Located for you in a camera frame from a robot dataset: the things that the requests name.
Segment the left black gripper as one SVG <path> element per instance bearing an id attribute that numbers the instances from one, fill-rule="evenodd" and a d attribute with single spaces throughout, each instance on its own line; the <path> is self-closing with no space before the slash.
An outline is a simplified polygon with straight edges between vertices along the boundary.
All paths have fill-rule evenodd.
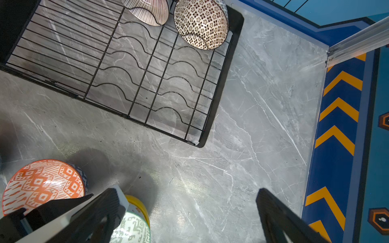
<path id="1" fill-rule="evenodd" d="M 48 224 L 74 207 L 89 200 L 93 194 L 80 198 L 55 199 L 27 213 L 26 206 L 1 218 L 1 242 L 15 243 Z"/>

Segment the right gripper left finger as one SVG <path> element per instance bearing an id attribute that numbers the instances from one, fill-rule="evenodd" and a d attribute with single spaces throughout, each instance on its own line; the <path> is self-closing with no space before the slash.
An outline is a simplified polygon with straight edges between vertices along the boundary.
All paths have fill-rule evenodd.
<path id="1" fill-rule="evenodd" d="M 108 243 L 128 206 L 122 190 L 109 187 L 52 221 L 54 232 L 47 242 Z"/>

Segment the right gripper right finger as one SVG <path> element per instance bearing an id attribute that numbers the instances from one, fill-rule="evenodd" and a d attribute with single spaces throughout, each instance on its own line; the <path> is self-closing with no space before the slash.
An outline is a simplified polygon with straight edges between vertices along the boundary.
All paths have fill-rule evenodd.
<path id="1" fill-rule="evenodd" d="M 256 204 L 267 243 L 327 242 L 266 188 L 259 190 Z"/>

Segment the orange patterned bowl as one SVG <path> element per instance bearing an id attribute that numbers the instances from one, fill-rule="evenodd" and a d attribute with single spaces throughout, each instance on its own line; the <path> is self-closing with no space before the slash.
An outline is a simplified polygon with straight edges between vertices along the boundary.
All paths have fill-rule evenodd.
<path id="1" fill-rule="evenodd" d="M 55 199 L 79 198 L 88 194 L 83 170 L 59 160 L 39 160 L 19 171 L 8 182 L 2 197 L 6 216 L 25 208 L 25 214 Z"/>

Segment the brown dotted bowl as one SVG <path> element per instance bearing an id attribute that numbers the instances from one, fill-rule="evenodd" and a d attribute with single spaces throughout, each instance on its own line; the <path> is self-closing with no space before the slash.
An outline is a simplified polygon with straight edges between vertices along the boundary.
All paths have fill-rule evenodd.
<path id="1" fill-rule="evenodd" d="M 214 50 L 227 39 L 227 5 L 219 0 L 182 0 L 174 9 L 174 23 L 179 35 L 191 46 Z"/>

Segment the pink striped bowl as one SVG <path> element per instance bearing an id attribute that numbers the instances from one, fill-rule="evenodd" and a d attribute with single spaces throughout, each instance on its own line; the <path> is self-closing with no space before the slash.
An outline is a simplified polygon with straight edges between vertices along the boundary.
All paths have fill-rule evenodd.
<path id="1" fill-rule="evenodd" d="M 123 6 L 141 22 L 150 26 L 164 25 L 169 17 L 166 0 L 120 0 Z"/>

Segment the yellow bowl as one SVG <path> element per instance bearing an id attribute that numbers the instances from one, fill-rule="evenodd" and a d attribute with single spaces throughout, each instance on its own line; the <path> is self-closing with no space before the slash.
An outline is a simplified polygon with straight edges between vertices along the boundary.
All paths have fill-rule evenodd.
<path id="1" fill-rule="evenodd" d="M 148 214 L 148 211 L 147 211 L 145 205 L 143 204 L 143 202 L 141 200 L 139 200 L 138 198 L 131 196 L 131 195 L 125 195 L 125 197 L 129 203 L 129 206 L 127 208 L 127 212 L 135 214 L 135 215 L 139 216 L 140 218 L 142 218 L 147 223 L 148 227 L 150 228 L 151 226 L 150 226 L 149 214 Z"/>

